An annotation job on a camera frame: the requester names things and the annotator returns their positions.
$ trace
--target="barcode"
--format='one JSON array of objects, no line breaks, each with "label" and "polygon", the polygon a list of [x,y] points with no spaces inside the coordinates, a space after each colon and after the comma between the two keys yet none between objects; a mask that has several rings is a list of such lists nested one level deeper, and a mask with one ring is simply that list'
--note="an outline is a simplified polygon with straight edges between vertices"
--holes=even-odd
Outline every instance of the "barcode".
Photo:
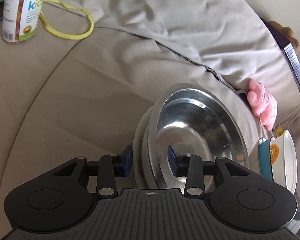
[{"label": "barcode", "polygon": [[13,41],[13,33],[7,33],[3,31],[3,36],[9,41]]}]

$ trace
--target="teal bowl rim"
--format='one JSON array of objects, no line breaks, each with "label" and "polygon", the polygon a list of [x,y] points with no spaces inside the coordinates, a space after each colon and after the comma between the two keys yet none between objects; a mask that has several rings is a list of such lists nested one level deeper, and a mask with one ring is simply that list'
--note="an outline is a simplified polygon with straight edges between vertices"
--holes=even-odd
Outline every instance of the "teal bowl rim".
[{"label": "teal bowl rim", "polygon": [[270,157],[270,142],[273,137],[266,140],[260,138],[258,141],[258,166],[260,174],[269,180],[273,181],[273,173]]}]

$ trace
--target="sofa cushion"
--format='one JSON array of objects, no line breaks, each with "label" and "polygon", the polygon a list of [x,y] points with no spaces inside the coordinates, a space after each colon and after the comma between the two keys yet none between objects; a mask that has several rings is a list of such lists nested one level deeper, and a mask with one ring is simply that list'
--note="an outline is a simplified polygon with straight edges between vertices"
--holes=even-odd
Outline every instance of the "sofa cushion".
[{"label": "sofa cushion", "polygon": [[[84,32],[86,19],[51,5],[43,12],[51,25],[68,32]],[[0,23],[0,183],[10,150],[32,102],[57,65],[78,41],[48,33],[39,22],[36,35],[24,44],[8,45]]]}]

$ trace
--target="green label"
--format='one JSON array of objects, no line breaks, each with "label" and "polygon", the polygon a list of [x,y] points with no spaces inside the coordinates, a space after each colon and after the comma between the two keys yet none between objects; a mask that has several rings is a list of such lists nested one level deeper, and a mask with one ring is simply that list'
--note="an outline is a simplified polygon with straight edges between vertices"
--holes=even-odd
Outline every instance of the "green label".
[{"label": "green label", "polygon": [[20,36],[19,36],[19,41],[25,41],[26,39],[31,38],[31,37],[35,34],[36,30],[37,30],[37,29],[34,29],[34,30],[33,30],[32,32],[30,32],[30,33],[27,33],[27,34],[24,34],[24,35],[20,35]]}]

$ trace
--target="orange logo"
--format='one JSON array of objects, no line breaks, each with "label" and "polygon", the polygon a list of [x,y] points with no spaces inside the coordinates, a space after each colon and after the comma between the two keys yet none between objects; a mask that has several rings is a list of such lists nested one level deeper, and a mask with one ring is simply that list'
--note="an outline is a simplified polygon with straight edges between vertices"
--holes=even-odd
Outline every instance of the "orange logo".
[{"label": "orange logo", "polygon": [[279,147],[276,144],[270,145],[271,165],[275,163],[279,155]]}]

